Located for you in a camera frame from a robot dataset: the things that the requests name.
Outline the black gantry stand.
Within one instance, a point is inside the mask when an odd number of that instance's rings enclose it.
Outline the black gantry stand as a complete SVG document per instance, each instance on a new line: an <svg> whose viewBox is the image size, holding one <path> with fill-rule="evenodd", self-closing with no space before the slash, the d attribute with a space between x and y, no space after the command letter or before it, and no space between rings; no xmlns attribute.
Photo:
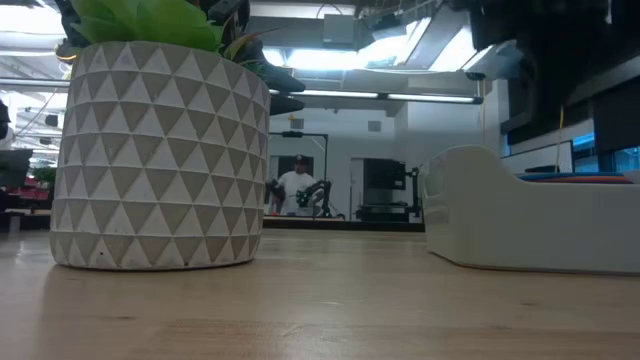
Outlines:
<svg viewBox="0 0 640 360"><path fill-rule="evenodd" d="M323 167L317 169L315 157L311 156L308 150L301 150L299 145L303 140L309 140L313 142L322 152L324 156ZM269 183L273 179L278 179L284 173L294 169L294 160L296 155L304 155L309 158L309 167L307 173L311 175L316 182L327 179L327 162L328 162L328 141L329 136L327 134L306 134L300 131L285 131L281 133L270 132L268 138L268 154L270 156L269 168L273 166L277 167L276 172L269 172L267 176L267 191L270 194L270 212L276 212L276 203L273 201L272 193L269 190ZM279 216L293 216L302 217L297 215L279 215Z"/></svg>

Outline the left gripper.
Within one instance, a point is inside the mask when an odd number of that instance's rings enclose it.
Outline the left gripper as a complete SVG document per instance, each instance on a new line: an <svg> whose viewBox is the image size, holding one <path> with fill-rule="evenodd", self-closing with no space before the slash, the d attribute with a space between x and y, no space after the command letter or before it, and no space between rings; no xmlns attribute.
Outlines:
<svg viewBox="0 0 640 360"><path fill-rule="evenodd" d="M231 19L239 28L246 28L250 18L250 0L211 0L207 18L217 24ZM286 69L271 64L265 54L262 54L262 64L262 79L270 89L285 93L306 90L303 82L294 78ZM304 108L305 103L295 98L272 95L269 115L276 116Z"/></svg>

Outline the person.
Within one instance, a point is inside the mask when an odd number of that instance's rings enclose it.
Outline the person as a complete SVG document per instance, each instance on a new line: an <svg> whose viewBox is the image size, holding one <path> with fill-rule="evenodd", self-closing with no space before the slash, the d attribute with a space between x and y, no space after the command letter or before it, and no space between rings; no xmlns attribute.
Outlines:
<svg viewBox="0 0 640 360"><path fill-rule="evenodd" d="M307 204L299 203L298 193L316 183L316 180L307 173L309 164L308 157L296 155L294 169L269 183L269 190L279 215L296 215L300 208L307 207Z"/></svg>

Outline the long ceiling light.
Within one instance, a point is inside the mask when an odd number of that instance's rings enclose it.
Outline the long ceiling light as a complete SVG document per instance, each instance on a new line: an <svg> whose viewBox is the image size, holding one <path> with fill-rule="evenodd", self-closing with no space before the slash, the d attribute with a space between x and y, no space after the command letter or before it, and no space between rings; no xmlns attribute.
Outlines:
<svg viewBox="0 0 640 360"><path fill-rule="evenodd" d="M483 97L467 97L439 94L410 94L410 93L386 93L386 92L357 92L334 90L304 90L301 92L288 92L288 96L294 97L326 97L340 99L364 99L382 101L404 101L422 103L447 103L479 105L484 101Z"/></svg>

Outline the black machine cabinet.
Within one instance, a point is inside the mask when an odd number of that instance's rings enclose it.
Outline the black machine cabinet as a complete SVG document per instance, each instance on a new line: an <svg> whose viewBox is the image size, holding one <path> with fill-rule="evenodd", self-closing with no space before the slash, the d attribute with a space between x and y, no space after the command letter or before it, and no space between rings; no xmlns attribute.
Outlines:
<svg viewBox="0 0 640 360"><path fill-rule="evenodd" d="M419 171L404 162L366 158L355 218L364 222L409 223L421 217Z"/></svg>

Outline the black ceiling device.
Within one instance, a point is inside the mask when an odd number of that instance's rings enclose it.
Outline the black ceiling device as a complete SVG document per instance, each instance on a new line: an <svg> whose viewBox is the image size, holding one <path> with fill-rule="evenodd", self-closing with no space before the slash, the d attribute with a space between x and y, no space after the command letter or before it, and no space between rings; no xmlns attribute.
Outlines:
<svg viewBox="0 0 640 360"><path fill-rule="evenodd" d="M54 55L59 61L72 64L77 57L77 51L71 46L68 39L64 39L60 44L57 44L54 47Z"/></svg>

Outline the white board panel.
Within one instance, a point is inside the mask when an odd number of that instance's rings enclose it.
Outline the white board panel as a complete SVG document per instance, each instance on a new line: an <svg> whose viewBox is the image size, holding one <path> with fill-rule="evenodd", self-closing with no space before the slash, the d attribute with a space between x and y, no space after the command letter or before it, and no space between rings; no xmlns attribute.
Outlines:
<svg viewBox="0 0 640 360"><path fill-rule="evenodd" d="M501 158L504 165L513 173L546 172L556 170L561 173L573 171L573 142L564 141L545 147L539 147Z"/></svg>

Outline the small green background plant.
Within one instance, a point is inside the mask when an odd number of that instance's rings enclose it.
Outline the small green background plant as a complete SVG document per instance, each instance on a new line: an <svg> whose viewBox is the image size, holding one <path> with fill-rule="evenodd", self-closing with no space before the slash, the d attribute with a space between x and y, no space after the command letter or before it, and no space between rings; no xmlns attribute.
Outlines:
<svg viewBox="0 0 640 360"><path fill-rule="evenodd" d="M55 180L57 176L56 167L38 167L32 171L33 178L40 187L47 190L55 188Z"/></svg>

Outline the pale grey plastic basket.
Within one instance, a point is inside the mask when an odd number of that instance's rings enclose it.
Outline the pale grey plastic basket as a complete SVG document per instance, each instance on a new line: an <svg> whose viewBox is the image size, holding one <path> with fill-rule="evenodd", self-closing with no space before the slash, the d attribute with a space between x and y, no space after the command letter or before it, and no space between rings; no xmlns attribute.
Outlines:
<svg viewBox="0 0 640 360"><path fill-rule="evenodd" d="M428 250L457 265L640 274L640 184L526 181L458 146L421 173Z"/></svg>

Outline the grey ceiling duct box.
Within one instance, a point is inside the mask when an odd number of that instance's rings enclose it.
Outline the grey ceiling duct box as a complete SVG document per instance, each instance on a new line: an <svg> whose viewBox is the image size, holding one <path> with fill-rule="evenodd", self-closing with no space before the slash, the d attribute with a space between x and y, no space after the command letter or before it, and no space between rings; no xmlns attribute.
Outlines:
<svg viewBox="0 0 640 360"><path fill-rule="evenodd" d="M322 40L325 45L334 47L353 45L355 19L352 15L325 14L323 25Z"/></svg>

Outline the artificial succulent in patterned pot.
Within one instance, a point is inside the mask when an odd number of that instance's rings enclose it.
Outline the artificial succulent in patterned pot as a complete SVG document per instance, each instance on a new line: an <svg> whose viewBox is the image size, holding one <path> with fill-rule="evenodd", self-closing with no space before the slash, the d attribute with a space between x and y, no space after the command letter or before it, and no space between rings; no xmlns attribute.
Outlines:
<svg viewBox="0 0 640 360"><path fill-rule="evenodd" d="M264 216L271 94L214 52L92 44L70 76L51 213L63 266L250 262Z"/></svg>

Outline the black monitor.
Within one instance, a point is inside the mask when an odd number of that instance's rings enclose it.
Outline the black monitor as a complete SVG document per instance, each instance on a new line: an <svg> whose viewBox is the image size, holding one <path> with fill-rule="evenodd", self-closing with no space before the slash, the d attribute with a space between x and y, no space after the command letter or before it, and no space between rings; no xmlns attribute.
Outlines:
<svg viewBox="0 0 640 360"><path fill-rule="evenodd" d="M31 149L0 150L0 187L22 187L32 155Z"/></svg>

